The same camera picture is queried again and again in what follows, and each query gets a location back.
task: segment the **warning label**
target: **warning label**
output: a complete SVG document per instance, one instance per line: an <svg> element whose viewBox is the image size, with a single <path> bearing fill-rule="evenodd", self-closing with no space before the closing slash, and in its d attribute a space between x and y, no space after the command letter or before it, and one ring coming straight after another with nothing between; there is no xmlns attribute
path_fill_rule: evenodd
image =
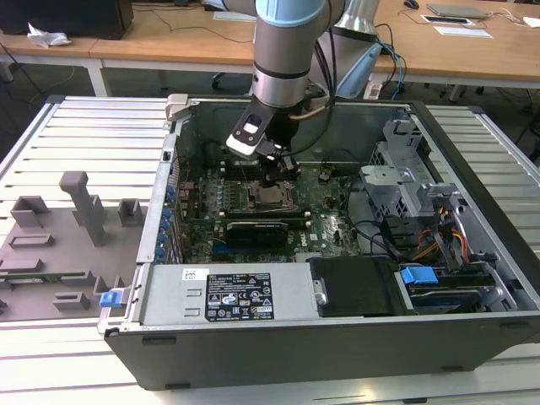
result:
<svg viewBox="0 0 540 405"><path fill-rule="evenodd" d="M215 321L273 319L269 273L209 274L205 317Z"/></svg>

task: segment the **open computer chassis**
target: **open computer chassis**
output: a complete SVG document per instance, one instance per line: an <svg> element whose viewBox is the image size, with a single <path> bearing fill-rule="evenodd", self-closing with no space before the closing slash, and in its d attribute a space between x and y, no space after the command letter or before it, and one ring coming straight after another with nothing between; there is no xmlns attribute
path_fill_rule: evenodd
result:
<svg viewBox="0 0 540 405"><path fill-rule="evenodd" d="M540 331L537 257L424 105L338 103L268 185L223 148L246 102L168 105L125 317L100 317L139 385L473 370Z"/></svg>

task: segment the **circuit board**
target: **circuit board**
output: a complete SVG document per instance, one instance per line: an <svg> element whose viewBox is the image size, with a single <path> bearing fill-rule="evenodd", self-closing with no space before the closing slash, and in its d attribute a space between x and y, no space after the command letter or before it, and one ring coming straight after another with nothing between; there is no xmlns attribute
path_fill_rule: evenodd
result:
<svg viewBox="0 0 540 405"><path fill-rule="evenodd" d="M319 182L320 168L301 167L296 181L286 181L284 187L294 201L287 199L284 207L276 208L275 214L309 211L309 221L303 226L289 228L286 246L261 248L246 247L231 250L225 241L224 229L228 219L220 215L251 209L251 182L226 181L218 170L208 170L198 180L198 207L203 213L186 213L184 221L189 224L191 244L185 252L189 263L212 262L304 262L309 257L355 256L360 254L358 241L346 222L344 206L348 191L348 177L331 178ZM272 209L259 211L268 213Z"/></svg>

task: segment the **desk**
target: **desk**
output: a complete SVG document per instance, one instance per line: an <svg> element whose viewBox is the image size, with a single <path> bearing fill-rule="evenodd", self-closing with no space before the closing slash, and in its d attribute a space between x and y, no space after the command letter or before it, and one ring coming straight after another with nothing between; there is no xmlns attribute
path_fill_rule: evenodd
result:
<svg viewBox="0 0 540 405"><path fill-rule="evenodd" d="M503 13L500 8L504 7L519 17L540 15L540 7L531 4L472 0L429 2L473 5L486 13ZM421 2L420 10L408 9L407 15L423 23L421 14L433 15L426 3L427 0ZM398 14L404 9L402 2L381 0L375 23L392 27L396 50L407 60L405 81L540 89L540 29L513 24L495 15L483 21L493 39L444 36L435 30L435 24L415 24L407 15ZM477 27L483 27L483 22L477 23ZM385 27L380 27L380 34L382 40L390 42ZM382 83L391 71L391 58L380 57L372 80Z"/></svg>
<svg viewBox="0 0 540 405"><path fill-rule="evenodd" d="M420 14L432 14L421 1L419 11L408 15L421 21ZM486 12L504 7L516 16L538 16L540 6L479 2L475 0L430 0L432 3L469 4ZM137 6L145 10L151 6ZM408 82L464 84L507 88L540 89L540 29L522 27L494 16L486 21L493 39L450 37L439 34L433 24L415 24L398 14L405 7L400 0L381 0L376 23L392 27L396 49L408 63ZM73 38L69 46L43 49L30 44L25 36L0 35L0 41L18 61L83 66L98 96L110 95L103 68L138 68L199 72L251 73L255 28L251 22L217 21L202 8L186 11L135 11L132 26L123 40ZM236 41L220 38L212 32ZM381 38L388 33L381 27ZM0 52L0 62L9 62ZM372 83L384 82L392 71L390 57L380 57Z"/></svg>
<svg viewBox="0 0 540 405"><path fill-rule="evenodd" d="M151 8L135 7L136 10ZM156 14L173 29L182 29L170 32ZM241 43L205 29L187 27L204 27ZM219 21L203 8L178 8L155 13L134 11L132 25L123 40L73 37L71 45L49 49L33 45L25 35L0 33L0 41L21 63L87 68L95 95L103 97L111 95L103 68L252 73L254 31L252 22ZM11 62L1 49L0 62Z"/></svg>

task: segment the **computer case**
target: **computer case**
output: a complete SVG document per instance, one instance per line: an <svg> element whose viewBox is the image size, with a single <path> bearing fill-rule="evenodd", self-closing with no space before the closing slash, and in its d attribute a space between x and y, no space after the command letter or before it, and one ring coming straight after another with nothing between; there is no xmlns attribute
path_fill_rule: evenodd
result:
<svg viewBox="0 0 540 405"><path fill-rule="evenodd" d="M130 0L0 0L0 29L4 34L39 30L68 36L97 36L120 40L133 19Z"/></svg>

